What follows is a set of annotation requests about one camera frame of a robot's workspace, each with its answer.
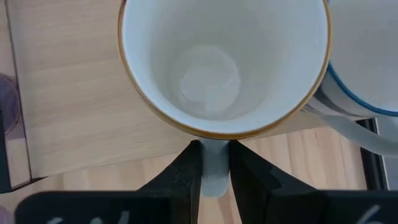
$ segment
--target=light wood grain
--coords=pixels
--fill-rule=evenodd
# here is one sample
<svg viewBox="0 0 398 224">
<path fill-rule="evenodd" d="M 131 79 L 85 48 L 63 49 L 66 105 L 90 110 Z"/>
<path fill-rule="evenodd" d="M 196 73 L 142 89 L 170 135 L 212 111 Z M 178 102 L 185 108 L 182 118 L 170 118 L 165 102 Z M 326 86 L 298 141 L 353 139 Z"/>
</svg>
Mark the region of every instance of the light wood grain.
<svg viewBox="0 0 398 224">
<path fill-rule="evenodd" d="M 284 171 L 319 189 L 365 189 L 359 147 L 328 128 L 243 142 Z M 43 190 L 134 190 L 160 173 L 177 154 L 48 177 L 17 192 L 0 195 L 14 210 L 24 197 Z M 199 223 L 241 223 L 229 188 L 221 198 L 201 198 Z"/>
<path fill-rule="evenodd" d="M 0 73 L 16 81 L 14 56 L 4 0 L 0 0 Z M 11 186 L 29 181 L 29 161 L 22 118 L 19 119 L 17 126 L 6 135 L 6 150 Z"/>
<path fill-rule="evenodd" d="M 121 0 L 12 0 L 9 20 L 32 175 L 170 154 L 193 136 L 152 114 L 119 59 Z M 271 136 L 320 126 L 299 113 Z"/>
</svg>

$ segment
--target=gray surface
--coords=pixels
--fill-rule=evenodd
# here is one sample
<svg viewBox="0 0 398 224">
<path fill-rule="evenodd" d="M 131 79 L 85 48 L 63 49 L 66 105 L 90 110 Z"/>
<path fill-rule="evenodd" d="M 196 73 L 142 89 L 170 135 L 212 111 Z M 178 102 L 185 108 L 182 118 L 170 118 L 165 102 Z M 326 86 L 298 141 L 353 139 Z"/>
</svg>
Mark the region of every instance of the gray surface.
<svg viewBox="0 0 398 224">
<path fill-rule="evenodd" d="M 380 135 L 397 139 L 398 118 L 377 118 L 377 129 Z M 398 190 L 398 159 L 383 157 L 389 190 Z"/>
</svg>

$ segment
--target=mug handle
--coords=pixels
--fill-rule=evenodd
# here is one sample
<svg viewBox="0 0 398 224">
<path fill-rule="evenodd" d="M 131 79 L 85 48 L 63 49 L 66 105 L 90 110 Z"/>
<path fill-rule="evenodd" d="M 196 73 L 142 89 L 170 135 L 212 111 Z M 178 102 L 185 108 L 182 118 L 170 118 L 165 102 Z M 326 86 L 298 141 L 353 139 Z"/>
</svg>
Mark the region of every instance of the mug handle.
<svg viewBox="0 0 398 224">
<path fill-rule="evenodd" d="M 373 133 L 342 116 L 322 115 L 320 117 L 338 133 L 366 150 L 382 156 L 398 157 L 398 141 Z"/>
<path fill-rule="evenodd" d="M 229 141 L 208 138 L 199 141 L 203 158 L 201 194 L 205 197 L 223 196 L 229 181 Z"/>
</svg>

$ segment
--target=white ceramic mug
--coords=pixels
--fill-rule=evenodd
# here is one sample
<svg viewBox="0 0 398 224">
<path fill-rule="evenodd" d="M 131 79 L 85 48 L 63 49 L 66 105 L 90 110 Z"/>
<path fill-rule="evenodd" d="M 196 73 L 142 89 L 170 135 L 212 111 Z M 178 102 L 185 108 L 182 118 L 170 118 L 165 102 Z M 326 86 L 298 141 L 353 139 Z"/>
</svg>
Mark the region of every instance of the white ceramic mug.
<svg viewBox="0 0 398 224">
<path fill-rule="evenodd" d="M 327 73 L 305 111 L 363 148 L 398 156 L 398 141 L 346 117 L 398 116 L 398 1 L 331 0 L 333 47 Z"/>
<path fill-rule="evenodd" d="M 329 21 L 322 0 L 126 0 L 118 43 L 155 114 L 200 137 L 242 139 L 278 126 L 312 97 L 328 64 Z M 201 141 L 202 192 L 221 195 L 228 142 Z"/>
</svg>

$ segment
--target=blue rim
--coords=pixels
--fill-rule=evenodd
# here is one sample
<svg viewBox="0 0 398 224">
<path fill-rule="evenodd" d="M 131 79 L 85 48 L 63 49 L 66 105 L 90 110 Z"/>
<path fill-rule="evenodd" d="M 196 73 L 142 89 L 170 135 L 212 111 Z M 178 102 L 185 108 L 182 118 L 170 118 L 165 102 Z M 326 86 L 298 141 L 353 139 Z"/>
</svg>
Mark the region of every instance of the blue rim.
<svg viewBox="0 0 398 224">
<path fill-rule="evenodd" d="M 331 62 L 329 61 L 328 69 L 327 72 L 331 75 L 331 77 L 335 80 L 337 85 L 343 90 L 343 92 L 349 96 L 351 99 L 353 99 L 355 102 L 357 102 L 359 105 L 365 107 L 368 110 L 371 110 L 373 112 L 387 115 L 387 116 L 398 116 L 398 111 L 389 111 L 389 110 L 384 110 L 378 107 L 375 107 L 373 105 L 370 105 L 369 103 L 365 102 L 361 98 L 359 98 L 357 95 L 355 95 L 352 91 L 350 91 L 346 85 L 341 81 L 340 77 L 337 75 L 335 69 L 331 65 Z"/>
</svg>

